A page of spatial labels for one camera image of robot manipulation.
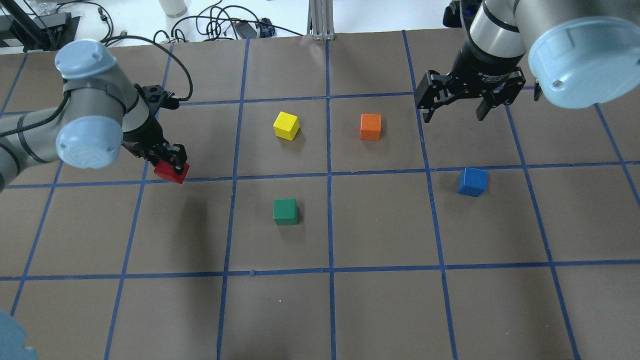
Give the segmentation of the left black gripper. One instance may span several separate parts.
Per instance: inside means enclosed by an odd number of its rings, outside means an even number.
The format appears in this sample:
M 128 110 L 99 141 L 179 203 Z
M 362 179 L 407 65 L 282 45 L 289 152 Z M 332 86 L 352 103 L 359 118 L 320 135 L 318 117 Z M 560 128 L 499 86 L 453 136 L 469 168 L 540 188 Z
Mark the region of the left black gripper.
M 122 146 L 137 158 L 150 164 L 163 161 L 176 175 L 186 174 L 188 155 L 180 143 L 169 143 L 157 120 L 146 120 L 134 130 L 123 133 Z

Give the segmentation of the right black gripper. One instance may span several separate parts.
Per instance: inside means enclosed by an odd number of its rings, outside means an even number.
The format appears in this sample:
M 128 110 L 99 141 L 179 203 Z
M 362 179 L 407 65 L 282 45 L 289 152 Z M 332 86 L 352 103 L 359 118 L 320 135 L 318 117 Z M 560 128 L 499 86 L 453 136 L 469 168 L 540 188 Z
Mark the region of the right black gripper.
M 482 95 L 475 113 L 477 120 L 483 121 L 491 110 L 500 105 L 511 105 L 521 93 L 526 78 L 522 70 L 515 69 L 523 56 L 500 57 L 489 54 L 471 39 L 466 39 L 450 74 L 426 71 L 414 91 L 414 106 L 423 122 L 428 124 L 439 108 Z

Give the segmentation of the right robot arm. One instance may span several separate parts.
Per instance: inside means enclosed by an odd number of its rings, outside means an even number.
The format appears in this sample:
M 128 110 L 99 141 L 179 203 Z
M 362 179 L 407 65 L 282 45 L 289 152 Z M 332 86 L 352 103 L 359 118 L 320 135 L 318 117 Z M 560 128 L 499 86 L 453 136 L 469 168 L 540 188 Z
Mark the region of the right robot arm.
M 616 100 L 639 86 L 639 11 L 637 0 L 453 0 L 443 24 L 464 30 L 464 43 L 449 73 L 425 73 L 414 105 L 429 123 L 443 106 L 480 99 L 482 121 L 524 88 L 523 58 L 535 100 L 563 109 Z

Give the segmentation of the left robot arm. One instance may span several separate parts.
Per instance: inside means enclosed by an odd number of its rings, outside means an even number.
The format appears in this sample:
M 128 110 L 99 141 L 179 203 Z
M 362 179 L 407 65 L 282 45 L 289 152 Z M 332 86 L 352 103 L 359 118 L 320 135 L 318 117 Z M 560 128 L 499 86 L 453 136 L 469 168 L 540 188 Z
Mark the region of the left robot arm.
M 1 120 L 2 189 L 26 169 L 57 160 L 78 169 L 103 169 L 121 150 L 149 162 L 163 180 L 185 180 L 186 148 L 168 141 L 157 119 L 160 109 L 178 109 L 182 97 L 161 85 L 132 83 L 95 39 L 66 44 L 54 64 L 62 77 L 60 104 Z

